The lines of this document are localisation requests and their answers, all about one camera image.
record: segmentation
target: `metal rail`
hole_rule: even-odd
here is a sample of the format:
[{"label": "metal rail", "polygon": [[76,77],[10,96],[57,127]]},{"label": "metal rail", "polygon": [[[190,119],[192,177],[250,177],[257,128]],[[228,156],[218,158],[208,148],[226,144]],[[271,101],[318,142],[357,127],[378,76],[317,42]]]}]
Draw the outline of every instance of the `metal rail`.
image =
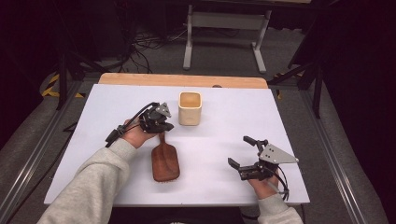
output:
[{"label": "metal rail", "polygon": [[367,223],[356,201],[355,194],[352,187],[350,186],[347,175],[332,150],[332,144],[329,140],[329,136],[327,135],[322,122],[320,121],[320,119],[316,118],[314,110],[312,109],[312,99],[309,95],[309,92],[300,91],[300,94],[303,98],[304,105],[306,106],[306,109],[318,132],[323,146],[326,161],[327,163],[329,163],[330,169],[332,170],[332,175],[334,177],[335,183],[340,190],[341,196],[343,197],[344,203],[346,204],[346,209],[351,217],[351,220],[353,221],[353,223]]},{"label": "metal rail", "polygon": [[67,101],[64,103],[64,106],[60,110],[55,111],[53,117],[49,122],[49,126],[43,132],[40,140],[38,141],[35,149],[33,150],[31,156],[21,169],[20,173],[18,174],[17,179],[15,180],[13,186],[11,187],[10,191],[8,192],[6,198],[0,205],[0,223],[6,223],[9,219],[9,216],[12,214],[15,206],[17,205],[23,191],[25,190],[26,186],[29,184],[30,179],[32,178],[33,174],[35,173],[35,169],[37,168],[38,164],[40,163],[44,153],[46,152],[50,140],[53,136],[54,131],[58,127],[58,124],[64,115],[67,107],[70,105],[71,101],[73,100],[74,96],[78,92],[78,89],[81,85],[80,81],[74,81],[70,85],[70,90],[67,95]]}]

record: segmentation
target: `metal stand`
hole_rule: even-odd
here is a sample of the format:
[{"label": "metal stand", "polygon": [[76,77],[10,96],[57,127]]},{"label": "metal stand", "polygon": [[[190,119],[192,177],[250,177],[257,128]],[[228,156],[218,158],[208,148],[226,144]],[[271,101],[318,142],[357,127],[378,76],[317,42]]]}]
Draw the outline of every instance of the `metal stand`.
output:
[{"label": "metal stand", "polygon": [[80,63],[85,63],[92,69],[101,72],[109,72],[107,69],[85,57],[75,53],[70,45],[70,41],[66,38],[65,30],[62,27],[56,27],[57,35],[56,49],[58,51],[59,63],[59,102],[56,110],[60,110],[67,101],[67,72],[74,80],[82,80],[85,77],[83,68]]},{"label": "metal stand", "polygon": [[271,11],[267,10],[264,15],[238,15],[227,13],[206,13],[193,12],[192,5],[189,5],[189,14],[187,16],[187,43],[184,53],[183,69],[191,68],[192,55],[192,27],[212,27],[212,28],[229,28],[243,30],[259,30],[256,42],[252,42],[253,53],[256,58],[260,73],[265,73],[265,65],[262,59],[261,46],[268,22],[271,17]]},{"label": "metal stand", "polygon": [[314,79],[316,80],[312,109],[314,110],[317,119],[320,119],[319,104],[320,104],[321,86],[323,81],[323,73],[318,63],[306,63],[304,65],[298,66],[290,70],[289,72],[285,73],[281,77],[276,77],[272,80],[267,81],[267,84],[276,85],[277,83],[282,82],[290,77],[296,76],[301,72],[304,73],[300,81],[297,83],[297,87],[299,88],[299,90],[304,90],[304,91],[308,90],[313,80]]}]

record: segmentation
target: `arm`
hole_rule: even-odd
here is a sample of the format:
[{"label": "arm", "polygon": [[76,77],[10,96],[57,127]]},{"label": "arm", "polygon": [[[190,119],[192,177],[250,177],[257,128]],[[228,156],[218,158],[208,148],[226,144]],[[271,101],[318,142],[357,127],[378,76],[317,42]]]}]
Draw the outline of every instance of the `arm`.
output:
[{"label": "arm", "polygon": [[259,199],[259,223],[303,223],[296,210],[283,202],[282,197],[268,185],[268,181],[277,186],[275,176],[263,181],[257,179],[248,181]]},{"label": "arm", "polygon": [[130,176],[137,148],[155,134],[133,128],[85,161],[38,223],[107,223],[113,200]]}]

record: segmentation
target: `gray carpet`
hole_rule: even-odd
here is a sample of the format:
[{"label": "gray carpet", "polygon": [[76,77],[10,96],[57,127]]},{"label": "gray carpet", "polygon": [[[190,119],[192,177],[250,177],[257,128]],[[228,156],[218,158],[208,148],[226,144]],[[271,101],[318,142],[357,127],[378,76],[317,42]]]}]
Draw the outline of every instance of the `gray carpet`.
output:
[{"label": "gray carpet", "polygon": [[[264,77],[269,80],[276,73],[288,71],[287,65],[304,36],[299,31],[269,29],[262,46],[262,55],[267,67],[265,75],[258,73],[249,46],[251,40],[254,40],[255,37],[255,33],[242,31],[235,37],[228,37],[213,30],[198,32],[194,36],[191,69],[189,71],[182,69],[185,49],[183,39],[172,41],[159,49],[146,49],[142,53],[147,57],[150,69],[156,74]],[[141,64],[146,64],[143,57],[139,58],[134,54],[133,58]],[[137,70],[136,65],[131,61],[123,66],[123,71],[129,73],[147,72],[141,66]],[[88,97],[92,85],[97,80],[97,74],[91,73],[85,78],[79,92],[88,93]],[[48,81],[47,79],[43,83],[43,87],[47,85]],[[300,159],[300,168],[311,200],[310,204],[304,206],[306,223],[354,223],[337,187],[332,169],[326,160],[322,141],[310,117],[310,108],[304,105],[302,93],[290,87],[295,81],[295,78],[288,79],[279,87],[272,87],[272,89],[280,89],[282,99],[278,100],[276,98],[275,91],[274,96],[294,153]],[[367,223],[388,223],[381,202],[347,141],[342,124],[337,117],[325,86],[322,93],[321,119],[319,122],[323,124],[325,132],[329,136],[334,154],[348,177],[365,220]],[[49,141],[43,159],[22,194],[21,200],[26,197],[30,189],[48,170],[58,152],[61,151],[69,135],[69,133],[63,132],[63,129],[78,121],[86,99],[74,98],[67,108],[57,130],[54,131],[54,135]],[[19,170],[28,160],[41,134],[47,128],[57,103],[56,97],[45,97],[43,103],[21,125],[0,151],[0,169],[2,171],[0,173],[0,199],[7,196]],[[57,163],[33,194],[24,202],[11,223],[36,223],[38,221],[46,209],[43,201],[50,186],[50,177],[56,171]],[[302,208],[300,206],[295,208],[303,216]],[[249,216],[258,215],[255,206],[243,207],[241,210]],[[256,222],[246,219],[246,223]]]}]

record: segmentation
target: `table leg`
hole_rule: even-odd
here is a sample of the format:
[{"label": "table leg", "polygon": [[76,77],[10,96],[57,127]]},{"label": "table leg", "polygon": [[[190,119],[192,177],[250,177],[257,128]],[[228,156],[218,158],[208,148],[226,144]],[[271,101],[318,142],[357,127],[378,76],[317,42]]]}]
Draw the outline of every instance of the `table leg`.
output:
[{"label": "table leg", "polygon": [[183,69],[189,70],[191,67],[191,55],[192,55],[192,5],[189,5],[189,15],[187,16],[187,43],[186,51],[184,53]]},{"label": "table leg", "polygon": [[265,31],[267,30],[268,22],[271,17],[271,10],[267,10],[265,12],[265,16],[262,18],[262,26],[260,27],[259,36],[257,37],[256,42],[252,42],[251,46],[253,47],[253,53],[256,58],[257,65],[259,67],[260,73],[265,73],[267,70],[264,65],[264,61],[262,59],[262,52],[260,48],[262,47],[262,40],[264,39]]}]

